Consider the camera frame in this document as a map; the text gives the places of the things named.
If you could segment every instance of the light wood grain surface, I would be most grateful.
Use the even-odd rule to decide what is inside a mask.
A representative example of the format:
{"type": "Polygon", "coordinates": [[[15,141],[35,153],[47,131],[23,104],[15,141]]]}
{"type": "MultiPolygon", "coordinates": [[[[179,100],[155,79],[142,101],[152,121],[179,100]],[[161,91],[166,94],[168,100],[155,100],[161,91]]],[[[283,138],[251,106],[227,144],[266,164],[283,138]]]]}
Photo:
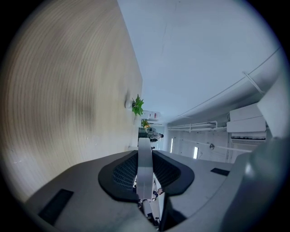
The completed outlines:
{"type": "Polygon", "coordinates": [[[116,0],[42,5],[1,75],[1,167],[21,201],[75,164],[136,146],[124,103],[142,78],[116,0]]]}

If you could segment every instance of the ceiling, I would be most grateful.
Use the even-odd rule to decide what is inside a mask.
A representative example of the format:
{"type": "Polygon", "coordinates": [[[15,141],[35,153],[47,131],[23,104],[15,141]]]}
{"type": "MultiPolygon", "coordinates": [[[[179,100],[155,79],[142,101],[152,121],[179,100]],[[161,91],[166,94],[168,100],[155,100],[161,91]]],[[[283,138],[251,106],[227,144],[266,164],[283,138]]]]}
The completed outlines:
{"type": "Polygon", "coordinates": [[[235,101],[256,93],[242,71],[262,90],[277,77],[283,51],[247,3],[118,2],[143,77],[144,109],[160,112],[163,122],[225,102],[236,107],[235,101]]]}

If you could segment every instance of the white pot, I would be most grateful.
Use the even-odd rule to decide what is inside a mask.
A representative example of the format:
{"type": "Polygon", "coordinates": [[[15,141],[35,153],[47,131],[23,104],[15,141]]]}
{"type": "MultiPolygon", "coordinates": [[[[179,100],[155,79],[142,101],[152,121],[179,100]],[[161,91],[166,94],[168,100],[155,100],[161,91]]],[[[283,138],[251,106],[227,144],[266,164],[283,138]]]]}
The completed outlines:
{"type": "Polygon", "coordinates": [[[128,109],[128,110],[132,110],[132,104],[133,104],[132,100],[127,100],[125,102],[125,108],[128,109]]]}

